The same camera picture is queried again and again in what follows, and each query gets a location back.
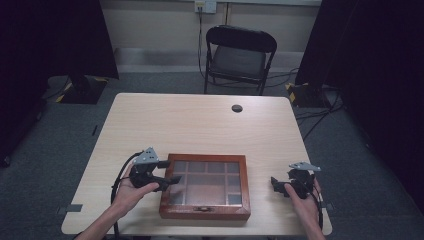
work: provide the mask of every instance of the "power cord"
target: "power cord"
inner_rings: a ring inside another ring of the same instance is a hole
[[[331,105],[330,109],[328,109],[328,111],[325,111],[321,118],[312,126],[312,128],[305,134],[305,136],[303,137],[303,141],[306,140],[306,138],[309,136],[309,134],[311,134],[311,132],[315,129],[316,126],[318,126],[318,124],[325,118],[327,117],[331,112],[333,112],[333,109],[337,103],[337,100],[339,99],[340,96],[340,92],[337,92],[337,96],[336,99],[334,100],[334,103]],[[341,106],[339,106],[337,108],[337,111],[340,110],[343,107],[343,104]]]
[[[199,39],[198,39],[198,48],[197,48],[197,60],[199,64],[199,72],[202,75],[203,79],[205,79],[205,75],[203,75],[202,67],[200,66],[200,60],[202,58],[202,18],[203,18],[203,8],[197,7],[199,14]]]
[[[322,228],[323,228],[323,225],[324,225],[324,221],[323,221],[323,214],[322,214],[322,200],[321,200],[321,196],[320,196],[320,193],[318,192],[318,189],[316,188],[316,186],[315,185],[313,185],[313,188],[315,189],[315,191],[317,192],[317,194],[318,194],[318,198],[313,194],[313,191],[311,191],[306,185],[305,185],[305,183],[303,182],[303,181],[300,181],[299,179],[298,179],[298,176],[296,175],[296,173],[294,173],[294,175],[293,175],[293,177],[294,177],[294,179],[298,182],[298,183],[300,183],[301,184],[301,186],[306,190],[306,192],[307,193],[309,193],[309,195],[311,195],[312,196],[312,198],[314,199],[314,202],[315,202],[315,205],[317,206],[317,209],[318,209],[318,224],[319,224],[319,227],[321,228],[321,230],[322,230]]]
[[[291,76],[293,74],[296,74],[297,73],[297,72],[294,72],[294,71],[295,70],[298,70],[298,69],[299,68],[293,68],[293,69],[290,70],[289,73],[284,73],[284,74],[279,74],[279,75],[268,77],[267,80],[268,79],[272,79],[272,78],[285,77],[285,76],[287,76],[287,78],[284,81],[282,81],[280,83],[277,83],[277,84],[274,84],[274,85],[265,86],[265,88],[272,88],[272,87],[277,87],[277,86],[283,85],[284,83],[288,82],[291,79]],[[257,87],[253,87],[253,86],[252,87],[230,86],[230,85],[233,85],[233,84],[241,83],[239,81],[231,81],[231,82],[227,82],[227,83],[214,83],[214,82],[208,81],[208,83],[211,84],[211,85],[217,86],[217,87],[227,87],[227,88],[237,88],[237,89],[253,89],[253,88],[256,89],[257,88]]]
[[[343,106],[344,106],[344,104],[342,103],[339,106],[334,107],[334,109],[332,109],[330,111],[330,113],[337,112]],[[305,120],[305,119],[308,119],[308,118],[320,117],[320,116],[325,115],[327,113],[328,113],[328,110],[324,110],[324,111],[320,111],[320,112],[303,112],[303,113],[298,113],[298,114],[296,114],[296,120]]]
[[[118,176],[115,179],[115,183],[112,186],[112,193],[110,195],[110,204],[113,203],[113,200],[115,200],[116,197],[116,191],[118,189],[119,183],[121,182],[122,179],[122,173],[124,172],[125,168],[127,167],[128,163],[135,157],[138,157],[140,154],[142,154],[144,151],[138,152],[138,153],[134,153],[130,158],[128,158],[128,160],[125,162],[124,166],[122,166],[121,171],[119,171]],[[119,226],[118,226],[118,222],[116,222],[115,224],[113,224],[113,230],[115,233],[115,240],[119,240]]]

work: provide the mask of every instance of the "black chair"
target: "black chair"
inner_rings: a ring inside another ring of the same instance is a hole
[[[262,95],[277,42],[266,32],[219,25],[206,33],[208,47],[204,93],[208,76],[258,85]],[[212,46],[216,46],[212,55]]]

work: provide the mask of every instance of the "baseboard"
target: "baseboard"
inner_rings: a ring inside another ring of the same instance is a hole
[[[118,72],[197,72],[199,58],[193,50],[147,50],[117,48],[114,51]],[[206,53],[200,58],[204,71]],[[270,72],[289,72],[300,66],[303,52],[277,52]]]

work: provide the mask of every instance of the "wooden table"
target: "wooden table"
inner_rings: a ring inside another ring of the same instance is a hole
[[[234,104],[243,111],[232,111]],[[290,103],[282,97],[121,93],[117,95],[62,231],[76,234],[109,205],[124,162],[152,146],[169,153],[245,155],[251,216],[248,221],[161,219],[161,193],[147,194],[119,221],[121,234],[148,236],[280,236],[304,231],[290,199],[273,191],[270,177],[287,181],[288,165],[309,162]],[[156,169],[164,176],[164,169]],[[324,209],[324,234],[332,226]]]

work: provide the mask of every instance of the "chair backrest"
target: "chair backrest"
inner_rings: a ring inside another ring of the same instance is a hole
[[[277,50],[277,42],[268,33],[229,25],[219,25],[209,29],[206,33],[206,42],[208,48],[212,43],[265,53],[274,53]]]

